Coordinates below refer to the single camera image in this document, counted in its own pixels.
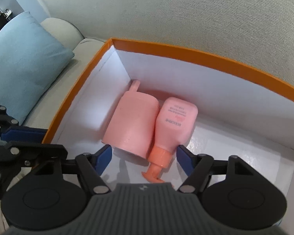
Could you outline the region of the light blue cushion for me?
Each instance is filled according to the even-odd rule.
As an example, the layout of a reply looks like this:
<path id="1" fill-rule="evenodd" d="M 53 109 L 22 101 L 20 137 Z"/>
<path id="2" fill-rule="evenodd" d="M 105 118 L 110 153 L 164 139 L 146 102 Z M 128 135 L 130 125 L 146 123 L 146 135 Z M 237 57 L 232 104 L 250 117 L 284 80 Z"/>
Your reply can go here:
<path id="1" fill-rule="evenodd" d="M 0 105 L 23 123 L 73 57 L 30 12 L 17 15 L 0 31 Z"/>

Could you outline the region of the orange cardboard box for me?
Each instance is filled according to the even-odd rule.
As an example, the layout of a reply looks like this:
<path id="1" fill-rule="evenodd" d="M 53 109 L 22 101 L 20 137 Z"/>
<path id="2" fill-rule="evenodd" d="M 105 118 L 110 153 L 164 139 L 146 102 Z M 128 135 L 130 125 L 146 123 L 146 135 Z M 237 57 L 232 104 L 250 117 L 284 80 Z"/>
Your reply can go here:
<path id="1" fill-rule="evenodd" d="M 101 145 L 132 80 L 165 100 L 194 103 L 199 120 L 189 146 L 216 158 L 241 156 L 294 209 L 294 87 L 258 69 L 194 49 L 110 39 L 87 62 L 44 138 L 70 156 Z"/>

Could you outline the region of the pink cylinder cup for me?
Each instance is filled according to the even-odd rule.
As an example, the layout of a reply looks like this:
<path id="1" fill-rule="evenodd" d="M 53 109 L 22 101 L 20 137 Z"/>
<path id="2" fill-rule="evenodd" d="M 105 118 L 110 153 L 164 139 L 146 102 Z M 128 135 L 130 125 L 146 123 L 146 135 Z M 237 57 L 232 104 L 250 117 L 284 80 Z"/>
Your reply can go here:
<path id="1" fill-rule="evenodd" d="M 102 142 L 146 159 L 160 105 L 154 96 L 139 92 L 139 86 L 134 80 L 120 98 Z"/>

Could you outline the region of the pink pump bottle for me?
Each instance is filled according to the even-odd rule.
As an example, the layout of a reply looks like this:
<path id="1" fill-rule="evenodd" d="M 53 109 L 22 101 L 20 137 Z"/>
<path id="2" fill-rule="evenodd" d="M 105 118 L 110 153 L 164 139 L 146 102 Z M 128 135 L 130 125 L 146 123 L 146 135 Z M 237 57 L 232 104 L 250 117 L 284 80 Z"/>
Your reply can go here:
<path id="1" fill-rule="evenodd" d="M 162 170 L 169 167 L 177 147 L 189 140 L 197 116 L 196 105 L 185 100 L 170 97 L 163 103 L 155 122 L 154 145 L 148 157 L 150 165 L 142 172 L 148 182 L 163 182 Z"/>

